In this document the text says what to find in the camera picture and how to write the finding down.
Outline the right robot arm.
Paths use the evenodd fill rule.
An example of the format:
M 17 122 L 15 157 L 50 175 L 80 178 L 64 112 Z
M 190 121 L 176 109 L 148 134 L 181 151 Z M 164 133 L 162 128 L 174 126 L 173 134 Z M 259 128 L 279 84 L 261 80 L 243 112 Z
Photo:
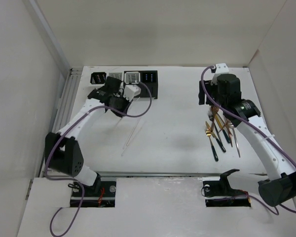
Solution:
M 221 109 L 261 160 L 268 176 L 258 182 L 263 201 L 275 207 L 296 197 L 296 163 L 272 137 L 255 103 L 242 98 L 240 79 L 221 74 L 214 81 L 201 79 L 199 88 L 199 104 Z

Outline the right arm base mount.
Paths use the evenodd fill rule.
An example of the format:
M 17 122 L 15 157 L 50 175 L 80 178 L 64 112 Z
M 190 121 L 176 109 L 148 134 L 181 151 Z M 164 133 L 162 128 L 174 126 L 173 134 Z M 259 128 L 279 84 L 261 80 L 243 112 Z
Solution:
M 231 169 L 219 176 L 204 177 L 202 179 L 203 197 L 206 207 L 251 207 L 248 192 L 231 187 L 229 175 L 240 171 Z

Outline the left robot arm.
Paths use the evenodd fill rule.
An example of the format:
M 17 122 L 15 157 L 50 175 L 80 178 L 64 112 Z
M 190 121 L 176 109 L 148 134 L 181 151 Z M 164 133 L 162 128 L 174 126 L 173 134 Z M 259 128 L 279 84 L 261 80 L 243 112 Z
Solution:
M 99 174 L 84 163 L 80 143 L 92 125 L 107 111 L 124 117 L 132 100 L 141 93 L 136 84 L 126 84 L 114 77 L 107 77 L 101 87 L 94 88 L 78 113 L 58 132 L 45 137 L 45 163 L 58 172 L 83 184 L 90 196 L 99 193 Z

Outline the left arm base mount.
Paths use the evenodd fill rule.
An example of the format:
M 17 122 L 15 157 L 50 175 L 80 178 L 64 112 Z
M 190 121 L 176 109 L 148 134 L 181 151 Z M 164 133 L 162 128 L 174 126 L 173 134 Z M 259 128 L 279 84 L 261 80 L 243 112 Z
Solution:
M 94 208 L 111 208 L 115 207 L 116 195 L 116 178 L 103 177 L 100 186 L 94 190 L 92 187 L 84 185 L 84 197 L 81 207 L 94 207 Z M 72 190 L 70 198 L 70 207 L 78 207 L 82 190 L 77 182 L 69 183 L 68 187 Z

